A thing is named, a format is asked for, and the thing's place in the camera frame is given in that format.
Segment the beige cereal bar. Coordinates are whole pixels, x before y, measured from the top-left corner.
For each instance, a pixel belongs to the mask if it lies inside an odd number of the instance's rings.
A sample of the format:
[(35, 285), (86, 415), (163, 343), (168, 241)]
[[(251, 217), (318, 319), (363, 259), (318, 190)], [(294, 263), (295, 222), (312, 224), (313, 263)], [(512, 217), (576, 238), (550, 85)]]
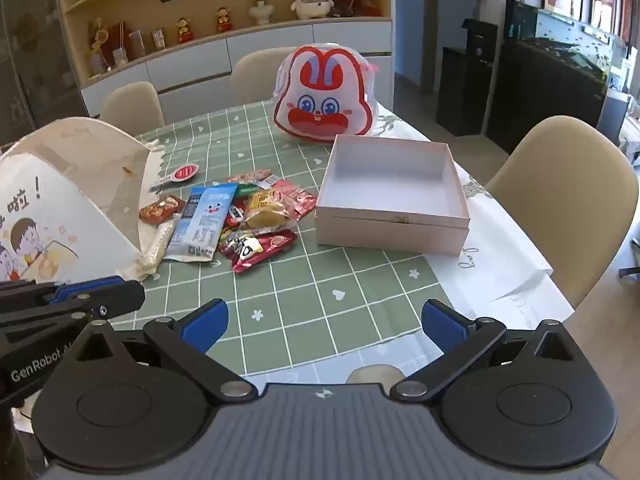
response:
[(157, 227), (151, 244), (149, 244), (148, 248), (145, 249), (145, 252), (139, 262), (140, 270), (143, 273), (153, 274), (156, 271), (166, 254), (171, 237), (174, 235), (177, 222), (178, 217), (173, 214), (168, 220), (162, 222)]

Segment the small brown red snack packet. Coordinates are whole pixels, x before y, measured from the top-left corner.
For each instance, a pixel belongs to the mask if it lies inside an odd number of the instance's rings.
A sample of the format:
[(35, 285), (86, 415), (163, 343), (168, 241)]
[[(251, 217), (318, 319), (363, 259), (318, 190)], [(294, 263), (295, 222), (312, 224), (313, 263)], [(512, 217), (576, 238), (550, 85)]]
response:
[(175, 195), (165, 195), (154, 203), (144, 206), (139, 210), (139, 219), (142, 222), (158, 226), (171, 218), (174, 214), (180, 214), (186, 206), (186, 202)]

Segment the dark red foil snack packet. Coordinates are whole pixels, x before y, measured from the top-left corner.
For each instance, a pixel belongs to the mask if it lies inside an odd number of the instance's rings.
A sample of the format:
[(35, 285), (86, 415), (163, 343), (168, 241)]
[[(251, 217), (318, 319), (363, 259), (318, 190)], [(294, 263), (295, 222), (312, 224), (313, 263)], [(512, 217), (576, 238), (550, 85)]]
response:
[(264, 234), (228, 231), (218, 248), (231, 261), (232, 271), (241, 274), (285, 252), (296, 240), (297, 235), (290, 230)]

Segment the blue snack packet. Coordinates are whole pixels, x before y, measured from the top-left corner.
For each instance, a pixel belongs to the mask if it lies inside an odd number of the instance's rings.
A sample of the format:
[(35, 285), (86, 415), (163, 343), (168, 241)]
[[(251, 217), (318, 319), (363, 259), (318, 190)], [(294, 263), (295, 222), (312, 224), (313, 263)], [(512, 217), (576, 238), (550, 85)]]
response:
[(194, 186), (186, 201), (164, 259), (178, 262), (211, 262), (229, 208), (236, 183)]

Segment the small red candy packet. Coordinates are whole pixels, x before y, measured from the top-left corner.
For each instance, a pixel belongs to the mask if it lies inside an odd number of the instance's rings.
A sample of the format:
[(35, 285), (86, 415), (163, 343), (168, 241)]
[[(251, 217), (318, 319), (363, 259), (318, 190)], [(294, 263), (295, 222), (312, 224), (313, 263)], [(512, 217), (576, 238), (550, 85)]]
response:
[(237, 229), (245, 219), (247, 212), (247, 197), (236, 198), (229, 207), (224, 225), (228, 229)]

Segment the yellow bread snack packet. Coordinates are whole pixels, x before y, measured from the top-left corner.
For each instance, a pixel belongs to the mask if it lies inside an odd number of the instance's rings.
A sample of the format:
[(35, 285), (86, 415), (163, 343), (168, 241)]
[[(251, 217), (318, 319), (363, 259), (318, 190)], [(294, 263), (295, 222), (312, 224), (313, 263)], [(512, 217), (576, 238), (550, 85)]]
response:
[(246, 201), (242, 231), (253, 233), (271, 233), (292, 226), (296, 220), (295, 203), (275, 188), (261, 190)]

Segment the red round spoon-shaped snack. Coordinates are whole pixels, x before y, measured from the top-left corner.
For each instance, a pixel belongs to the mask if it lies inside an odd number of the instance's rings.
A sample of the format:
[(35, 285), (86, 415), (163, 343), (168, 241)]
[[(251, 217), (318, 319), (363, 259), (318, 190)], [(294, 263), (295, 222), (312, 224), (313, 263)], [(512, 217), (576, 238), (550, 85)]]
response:
[(150, 190), (155, 191), (165, 185), (181, 184), (183, 182), (189, 181), (198, 174), (198, 170), (200, 170), (200, 166), (198, 166), (197, 164), (183, 165), (177, 168), (171, 174), (168, 174), (167, 176), (162, 177), (151, 184)]

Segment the green red snack packet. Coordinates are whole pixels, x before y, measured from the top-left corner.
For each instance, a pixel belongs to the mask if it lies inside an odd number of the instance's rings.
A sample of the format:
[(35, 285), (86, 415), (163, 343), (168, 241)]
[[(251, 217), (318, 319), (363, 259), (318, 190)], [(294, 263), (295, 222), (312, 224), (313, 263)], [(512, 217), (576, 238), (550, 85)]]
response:
[(272, 171), (269, 169), (258, 169), (245, 174), (236, 174), (230, 176), (224, 182), (235, 183), (236, 197), (246, 197), (253, 193), (262, 190), (262, 182), (272, 176)]

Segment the red white striped snack packet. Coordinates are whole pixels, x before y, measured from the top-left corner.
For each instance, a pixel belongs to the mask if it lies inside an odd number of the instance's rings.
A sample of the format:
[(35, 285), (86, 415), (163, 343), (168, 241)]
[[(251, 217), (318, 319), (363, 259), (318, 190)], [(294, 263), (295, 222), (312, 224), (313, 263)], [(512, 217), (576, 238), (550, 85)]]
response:
[(272, 187), (278, 190), (292, 204), (292, 218), (299, 221), (310, 214), (316, 208), (317, 196), (300, 188), (297, 184), (288, 180), (277, 180)]

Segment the white cartoon paper bag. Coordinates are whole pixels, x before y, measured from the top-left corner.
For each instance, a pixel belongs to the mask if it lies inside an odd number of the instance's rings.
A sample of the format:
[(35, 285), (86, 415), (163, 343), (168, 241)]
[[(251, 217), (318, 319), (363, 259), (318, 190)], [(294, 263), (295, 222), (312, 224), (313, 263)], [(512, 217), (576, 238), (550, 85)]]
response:
[(140, 278), (156, 229), (139, 210), (156, 199), (164, 154), (85, 117), (19, 140), (1, 156), (2, 281)]

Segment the beige chair right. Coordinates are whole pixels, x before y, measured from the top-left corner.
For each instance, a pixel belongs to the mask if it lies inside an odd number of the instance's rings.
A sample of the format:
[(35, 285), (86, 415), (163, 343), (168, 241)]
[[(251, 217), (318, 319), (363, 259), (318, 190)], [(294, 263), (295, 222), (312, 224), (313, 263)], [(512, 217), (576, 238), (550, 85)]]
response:
[(570, 116), (530, 130), (486, 190), (550, 263), (554, 284), (574, 308), (622, 246), (639, 199), (625, 155)]

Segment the beige chair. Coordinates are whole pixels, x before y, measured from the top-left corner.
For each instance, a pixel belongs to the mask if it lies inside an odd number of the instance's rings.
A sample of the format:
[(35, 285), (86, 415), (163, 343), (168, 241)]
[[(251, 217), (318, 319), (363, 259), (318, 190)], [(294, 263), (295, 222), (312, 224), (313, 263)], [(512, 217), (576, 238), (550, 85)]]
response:
[(114, 90), (103, 103), (100, 119), (130, 136), (141, 136), (165, 125), (160, 97), (147, 81)]
[(295, 50), (296, 47), (271, 48), (243, 56), (230, 75), (232, 104), (270, 100), (280, 65)]
[(639, 199), (625, 155), (570, 116), (530, 130), (486, 190), (550, 263), (554, 284), (574, 308), (622, 246)]

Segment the beige chair far left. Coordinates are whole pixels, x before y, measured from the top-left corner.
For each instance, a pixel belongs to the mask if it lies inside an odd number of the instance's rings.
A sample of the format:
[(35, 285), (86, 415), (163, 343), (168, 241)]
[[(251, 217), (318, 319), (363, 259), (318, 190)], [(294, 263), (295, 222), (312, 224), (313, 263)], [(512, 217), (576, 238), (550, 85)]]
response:
[(130, 136), (141, 136), (165, 125), (160, 97), (147, 81), (114, 90), (103, 103), (100, 119)]

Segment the beige chair far middle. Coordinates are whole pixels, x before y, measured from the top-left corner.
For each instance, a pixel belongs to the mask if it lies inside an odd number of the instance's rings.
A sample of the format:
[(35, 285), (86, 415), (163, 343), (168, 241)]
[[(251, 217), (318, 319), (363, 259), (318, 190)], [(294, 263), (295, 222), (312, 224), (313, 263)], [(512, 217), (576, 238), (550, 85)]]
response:
[(280, 65), (295, 50), (296, 47), (271, 48), (243, 56), (230, 75), (232, 104), (270, 100)]

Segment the black aquarium cabinet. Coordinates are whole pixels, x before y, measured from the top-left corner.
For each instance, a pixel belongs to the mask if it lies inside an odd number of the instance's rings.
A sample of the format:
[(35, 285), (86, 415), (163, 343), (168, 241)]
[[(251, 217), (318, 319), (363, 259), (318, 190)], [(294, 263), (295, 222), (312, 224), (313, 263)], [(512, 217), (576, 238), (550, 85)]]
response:
[(506, 0), (486, 134), (512, 153), (533, 126), (575, 117), (607, 132), (626, 110), (637, 49), (622, 38), (518, 0)]

